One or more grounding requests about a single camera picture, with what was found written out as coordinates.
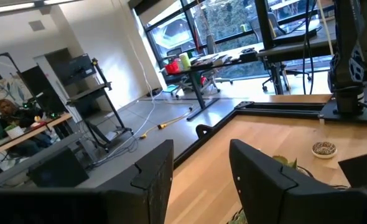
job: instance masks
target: small plate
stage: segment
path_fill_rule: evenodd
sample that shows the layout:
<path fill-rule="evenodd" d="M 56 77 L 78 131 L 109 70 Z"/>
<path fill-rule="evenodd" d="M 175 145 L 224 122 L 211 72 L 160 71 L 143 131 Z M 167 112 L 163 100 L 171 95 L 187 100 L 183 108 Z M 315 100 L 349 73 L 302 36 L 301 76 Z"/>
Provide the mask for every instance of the small plate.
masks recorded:
<path fill-rule="evenodd" d="M 312 146 L 311 151 L 317 158 L 330 159 L 337 154 L 338 150 L 335 145 L 330 142 L 316 142 L 314 146 Z"/>

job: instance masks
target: desk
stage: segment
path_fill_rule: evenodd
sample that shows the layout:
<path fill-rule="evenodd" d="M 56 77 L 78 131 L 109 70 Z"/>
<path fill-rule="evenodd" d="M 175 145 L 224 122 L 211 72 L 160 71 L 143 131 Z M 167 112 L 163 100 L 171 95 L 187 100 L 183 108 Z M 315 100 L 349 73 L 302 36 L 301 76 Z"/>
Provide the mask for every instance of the desk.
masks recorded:
<path fill-rule="evenodd" d="M 33 136 L 36 136 L 36 135 L 40 134 L 43 131 L 46 131 L 47 126 L 49 128 L 52 128 L 52 127 L 54 127 L 58 124 L 64 123 L 64 122 L 69 123 L 69 126 L 70 126 L 70 128 L 72 128 L 73 132 L 78 131 L 78 129 L 76 127 L 76 124 L 72 120 L 72 116 L 69 113 L 65 113 L 65 114 L 61 115 L 59 118 L 49 121 L 46 126 L 42 126 L 42 127 L 39 127 L 35 130 L 29 131 L 28 133 L 25 133 L 24 135 L 22 135 L 18 138 L 15 138 L 15 139 L 6 138 L 6 139 L 1 140 L 0 141 L 0 152 L 3 152 L 5 150 L 11 148 L 12 146 L 15 146 L 15 145 L 17 145 L 17 144 L 19 144 L 19 143 L 21 143 L 25 140 L 28 140 L 29 138 L 31 138 Z M 91 148 L 87 145 L 87 143 L 85 143 L 85 141 L 82 141 L 81 143 L 83 144 L 83 147 L 84 147 L 85 151 L 88 153 L 88 155 L 91 157 L 91 159 L 93 161 L 95 161 L 96 156 L 93 154 L 93 151 L 91 150 Z"/>
<path fill-rule="evenodd" d="M 330 55 L 325 27 L 323 26 L 323 23 L 320 23 L 320 26 L 322 26 L 322 28 L 317 32 L 317 35 L 309 39 L 313 57 Z M 335 44 L 337 38 L 335 35 L 334 19 L 327 21 L 327 28 L 332 40 L 332 44 Z M 301 59 L 303 49 L 304 42 L 301 41 L 297 43 L 278 45 L 269 50 L 260 50 L 257 56 L 267 57 L 269 62 L 283 62 L 287 60 Z"/>
<path fill-rule="evenodd" d="M 252 44 L 252 45 L 247 45 L 244 47 L 239 47 L 237 49 L 231 49 L 231 50 L 227 50 L 224 52 L 218 52 L 216 54 L 218 55 L 229 55 L 229 56 L 234 56 L 234 55 L 238 55 L 241 53 L 241 51 L 243 49 L 248 49 L 250 47 L 254 47 L 255 51 L 261 50 L 264 48 L 264 44 L 263 43 L 257 43 L 257 44 Z M 197 85 L 197 82 L 195 80 L 195 73 L 196 72 L 200 72 L 200 71 L 204 71 L 204 70 L 212 70 L 214 68 L 221 68 L 221 67 L 227 67 L 227 66 L 232 66 L 232 65 L 240 65 L 243 63 L 249 63 L 249 62 L 255 62 L 256 60 L 249 60 L 249 61 L 236 61 L 236 62 L 230 62 L 230 63 L 224 63 L 223 65 L 217 65 L 217 66 L 211 66 L 208 68 L 191 68 L 190 70 L 186 70 L 186 71 L 181 71 L 179 73 L 175 73 L 175 74 L 169 74 L 169 75 L 181 75 L 181 74 L 188 74 L 189 75 L 189 80 L 190 83 L 192 84 L 192 88 L 196 94 L 196 98 L 197 101 L 200 105 L 200 109 L 193 111 L 190 116 L 188 116 L 187 121 L 191 121 L 192 119 L 194 119 L 197 115 L 199 115 L 201 112 L 203 112 L 205 109 L 207 109 L 209 106 L 211 106 L 213 103 L 215 103 L 216 101 L 218 101 L 219 99 L 212 99 L 211 102 L 209 103 L 205 103 L 202 97 L 202 94 L 200 93 L 200 89 Z"/>
<path fill-rule="evenodd" d="M 261 101 L 325 103 L 330 97 L 268 96 Z M 337 162 L 367 153 L 367 126 L 237 115 L 174 170 L 166 224 L 226 224 L 241 208 L 229 162 L 231 139 L 269 156 L 297 158 L 300 166 L 328 184 L 348 185 Z M 329 160 L 315 158 L 310 150 L 317 141 L 334 143 L 338 154 Z"/>
<path fill-rule="evenodd" d="M 317 32 L 317 35 L 309 39 L 313 57 L 330 55 L 326 29 L 322 23 L 320 23 L 320 26 L 322 26 L 322 28 Z M 332 44 L 335 44 L 337 39 L 335 35 L 335 20 L 327 21 L 327 27 Z M 301 41 L 291 44 L 278 45 L 272 49 L 260 50 L 258 52 L 257 57 L 266 58 L 267 62 L 271 65 L 271 76 L 272 80 L 274 80 L 274 87 L 277 94 L 284 93 L 282 83 L 279 78 L 280 63 L 288 60 L 301 59 L 304 52 L 303 49 L 304 42 Z"/>

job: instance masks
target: white cable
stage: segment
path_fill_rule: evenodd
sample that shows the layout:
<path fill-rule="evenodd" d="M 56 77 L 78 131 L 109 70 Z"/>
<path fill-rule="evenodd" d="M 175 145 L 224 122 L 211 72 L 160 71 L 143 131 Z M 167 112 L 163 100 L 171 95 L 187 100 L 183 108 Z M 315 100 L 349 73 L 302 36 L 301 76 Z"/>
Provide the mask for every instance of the white cable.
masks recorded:
<path fill-rule="evenodd" d="M 112 5 L 113 5 L 113 7 L 116 9 L 116 6 L 114 5 L 114 3 L 113 3 L 113 0 L 110 0 L 111 1 L 111 3 L 112 3 Z M 119 3 L 120 3 L 120 6 L 121 6 L 121 10 L 123 11 L 123 13 L 124 13 L 124 16 L 125 16 L 125 19 L 127 18 L 127 15 L 126 15 L 126 13 L 125 13 L 125 11 L 124 11 L 124 9 L 123 9 L 123 4 L 121 3 L 121 0 L 119 0 Z M 105 161 L 105 160 L 107 160 L 107 159 L 109 159 L 111 156 L 113 156 L 113 154 L 115 153 L 115 152 L 117 152 L 118 151 L 118 149 L 120 149 L 121 147 L 123 147 L 131 138 L 133 138 L 144 126 L 145 126 L 145 124 L 148 122 L 148 120 L 149 120 L 149 117 L 151 116 L 151 114 L 152 114 L 152 112 L 154 111 L 154 109 L 156 108 L 156 104 L 155 104 L 155 102 L 154 102 L 154 100 L 158 97 L 158 96 L 160 96 L 161 95 L 161 93 L 162 93 L 162 91 L 157 95 L 157 96 L 155 96 L 155 97 L 153 97 L 153 92 L 152 92 L 152 87 L 151 87 L 151 85 L 149 84 L 149 82 L 148 82 L 148 80 L 147 80 L 147 77 L 146 77 L 146 74 L 145 74 L 145 69 L 144 69 L 144 67 L 143 67 L 143 64 L 141 63 L 141 61 L 140 61 L 140 59 L 139 59 L 139 57 L 138 57 L 138 54 L 136 53 L 136 51 L 135 51 L 135 47 L 134 47 L 134 44 L 131 42 L 131 39 L 129 38 L 129 34 L 128 34 L 128 32 L 127 32 L 127 30 L 126 30 L 126 28 L 125 28 L 125 26 L 123 25 L 123 28 L 124 28 L 124 31 L 127 33 L 127 35 L 128 35 L 128 41 L 129 41 L 129 44 L 131 45 L 131 47 L 132 47 L 132 49 L 133 49 L 133 51 L 134 51 L 134 54 L 135 54 L 135 57 L 137 58 L 137 60 L 138 60 L 138 62 L 139 62 L 139 64 L 140 64 L 140 66 L 141 66 L 141 68 L 142 68 L 142 73 L 143 73 L 143 75 L 144 75 L 144 77 L 145 77 L 145 81 L 146 81 L 146 87 L 148 88 L 148 90 L 149 90 L 149 93 L 151 94 L 151 98 L 152 98 L 152 104 L 153 104 L 153 108 L 152 108 L 152 110 L 151 110 L 151 112 L 149 112 L 149 114 L 147 115 L 147 117 L 146 117 L 146 120 L 145 120 L 145 122 L 142 124 L 142 126 L 130 137 L 130 138 L 128 138 L 126 141 L 124 141 L 119 147 L 117 147 L 115 150 L 113 150 L 113 152 L 111 152 L 111 153 L 109 153 L 109 155 L 108 156 L 106 156 L 105 158 L 103 158 L 102 160 L 100 160 L 100 161 L 98 161 L 98 162 L 94 162 L 93 163 L 93 165 L 96 165 L 96 164 L 99 164 L 99 163 L 101 163 L 101 162 L 103 162 L 103 161 Z"/>
<path fill-rule="evenodd" d="M 330 54 L 332 56 L 334 56 L 334 53 L 333 53 L 333 44 L 332 44 L 332 40 L 330 38 L 330 33 L 328 31 L 328 28 L 327 28 L 327 23 L 326 23 L 325 13 L 323 11 L 322 3 L 320 3 L 320 0 L 317 0 L 317 2 L 318 2 L 318 7 L 319 7 L 319 10 L 320 10 L 320 14 L 322 15 L 323 26 L 325 27 L 325 30 L 326 30 L 327 42 L 328 42 L 328 47 L 330 48 Z"/>

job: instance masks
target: trees outside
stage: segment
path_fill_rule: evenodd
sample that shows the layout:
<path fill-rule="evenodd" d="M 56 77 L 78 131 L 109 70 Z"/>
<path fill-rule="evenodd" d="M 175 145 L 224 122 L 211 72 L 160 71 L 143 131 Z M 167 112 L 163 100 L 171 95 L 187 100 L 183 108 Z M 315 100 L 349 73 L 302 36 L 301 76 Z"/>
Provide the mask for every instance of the trees outside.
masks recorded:
<path fill-rule="evenodd" d="M 218 40 L 238 34 L 242 32 L 241 25 L 250 30 L 248 21 L 257 16 L 254 0 L 208 0 L 191 8 L 191 13 L 202 44 L 206 43 L 208 35 Z M 222 52 L 257 42 L 254 34 L 247 35 L 218 44 L 216 49 Z M 219 74 L 224 78 L 239 78 L 265 73 L 261 62 L 253 62 L 227 67 Z"/>

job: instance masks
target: air vent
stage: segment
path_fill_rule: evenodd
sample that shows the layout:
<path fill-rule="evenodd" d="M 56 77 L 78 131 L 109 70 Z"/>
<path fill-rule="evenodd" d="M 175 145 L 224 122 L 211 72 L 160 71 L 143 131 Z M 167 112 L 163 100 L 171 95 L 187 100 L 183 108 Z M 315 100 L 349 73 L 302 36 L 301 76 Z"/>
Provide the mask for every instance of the air vent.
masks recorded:
<path fill-rule="evenodd" d="M 29 22 L 29 25 L 34 32 L 39 30 L 45 30 L 45 27 L 41 21 Z"/>

